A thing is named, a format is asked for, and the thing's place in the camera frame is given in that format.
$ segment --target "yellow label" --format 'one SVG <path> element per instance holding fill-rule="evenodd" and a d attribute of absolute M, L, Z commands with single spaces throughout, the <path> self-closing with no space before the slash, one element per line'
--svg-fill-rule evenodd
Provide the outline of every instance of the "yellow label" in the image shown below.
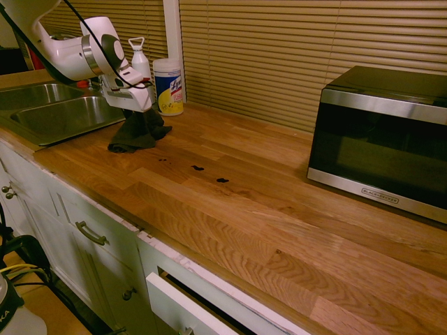
<path fill-rule="evenodd" d="M 170 89 L 166 89 L 159 96 L 159 108 L 163 114 L 177 114 L 183 112 L 183 100 L 171 96 Z"/>

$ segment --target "disinfecting wipes canister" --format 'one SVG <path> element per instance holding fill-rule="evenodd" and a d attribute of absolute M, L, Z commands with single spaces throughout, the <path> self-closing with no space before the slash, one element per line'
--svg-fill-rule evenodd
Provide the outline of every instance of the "disinfecting wipes canister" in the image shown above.
<path fill-rule="evenodd" d="M 173 116 L 183 113 L 182 75 L 178 59 L 156 59 L 154 76 L 160 114 Z"/>

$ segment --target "stainless steel sink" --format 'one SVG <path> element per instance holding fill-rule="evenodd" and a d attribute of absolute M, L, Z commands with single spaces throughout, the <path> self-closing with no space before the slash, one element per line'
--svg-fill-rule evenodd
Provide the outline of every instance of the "stainless steel sink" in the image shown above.
<path fill-rule="evenodd" d="M 0 91 L 0 124 L 50 145 L 124 120 L 98 91 L 49 83 Z"/>
<path fill-rule="evenodd" d="M 42 84 L 0 91 L 0 110 L 18 110 L 78 98 L 84 94 L 63 84 Z"/>

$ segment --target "microwave logo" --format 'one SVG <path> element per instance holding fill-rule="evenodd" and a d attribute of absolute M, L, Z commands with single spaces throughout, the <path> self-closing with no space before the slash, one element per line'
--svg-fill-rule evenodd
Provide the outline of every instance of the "microwave logo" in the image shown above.
<path fill-rule="evenodd" d="M 373 190 L 369 190 L 368 188 L 362 188 L 362 193 L 367 194 L 367 195 L 371 195 L 372 197 L 378 198 L 378 199 L 382 199 L 385 201 L 389 201 L 392 202 L 393 204 L 397 204 L 399 202 L 399 199 L 394 198 L 394 197 L 390 197 L 389 195 L 383 194 L 383 193 L 379 193 Z"/>

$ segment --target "dark stain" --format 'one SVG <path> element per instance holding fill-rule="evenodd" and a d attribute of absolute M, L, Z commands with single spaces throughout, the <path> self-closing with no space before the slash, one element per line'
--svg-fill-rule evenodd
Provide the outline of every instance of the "dark stain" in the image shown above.
<path fill-rule="evenodd" d="M 204 167 L 198 167 L 197 165 L 192 165 L 192 168 L 194 168 L 195 171 L 203 171 L 205 168 Z"/>

